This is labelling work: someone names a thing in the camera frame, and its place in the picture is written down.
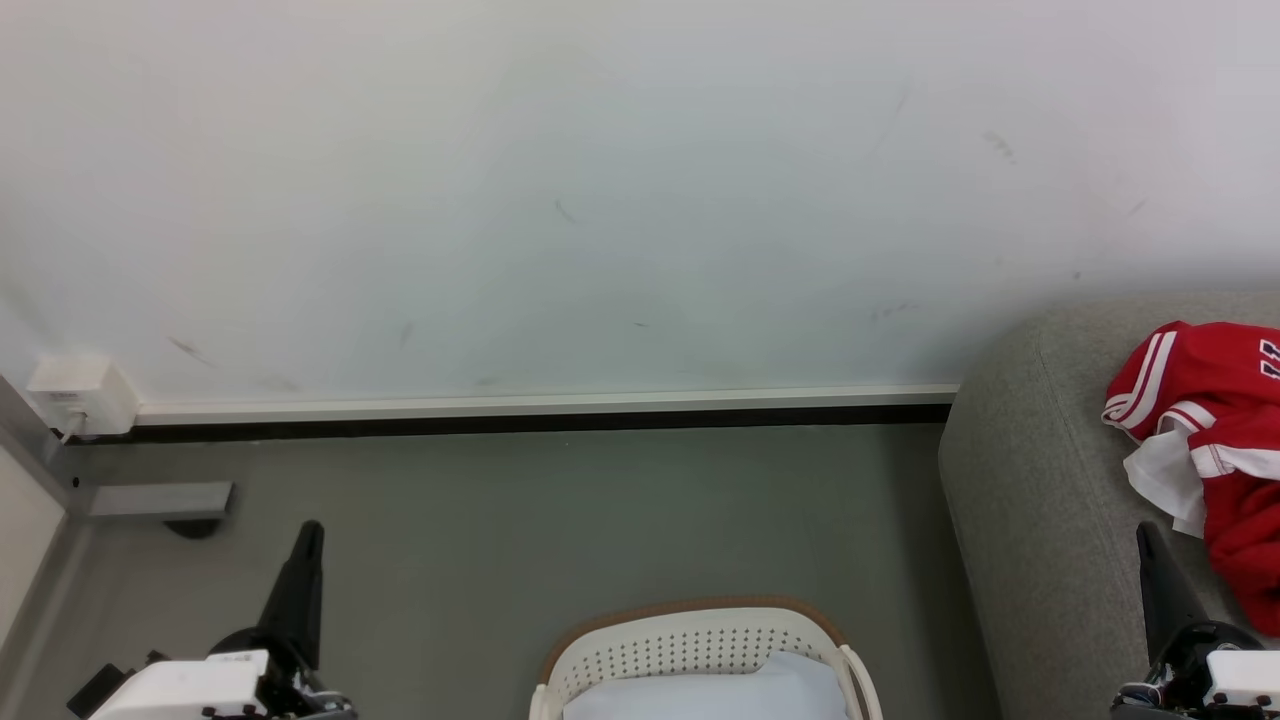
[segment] red and white jacket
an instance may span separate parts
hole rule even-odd
[[[1175,529],[1203,523],[1213,569],[1280,635],[1280,329],[1161,327],[1111,382],[1102,420],[1143,443],[1125,460],[1134,488]]]

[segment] black foot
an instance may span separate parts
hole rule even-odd
[[[166,520],[165,527],[187,539],[205,539],[218,532],[221,520]]]

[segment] white power cable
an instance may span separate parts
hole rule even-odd
[[[88,420],[88,415],[84,411],[72,413],[70,421],[67,423],[67,432],[63,433],[63,445],[67,445],[72,436],[79,434],[84,429],[86,420]]]

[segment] gray sofa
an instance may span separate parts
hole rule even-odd
[[[1005,720],[1102,719],[1147,669],[1139,521],[1156,520],[1211,618],[1248,626],[1201,541],[1128,483],[1100,420],[1125,357],[1170,320],[1280,327],[1280,293],[1124,299],[1050,313],[974,366],[940,465]],[[1270,647],[1280,647],[1275,639]]]

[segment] white plastic basket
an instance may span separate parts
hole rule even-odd
[[[820,612],[787,597],[673,602],[611,615],[552,651],[530,720],[562,720],[564,705],[604,680],[652,675],[745,675],[774,650],[836,669],[850,720],[883,720],[867,666]]]

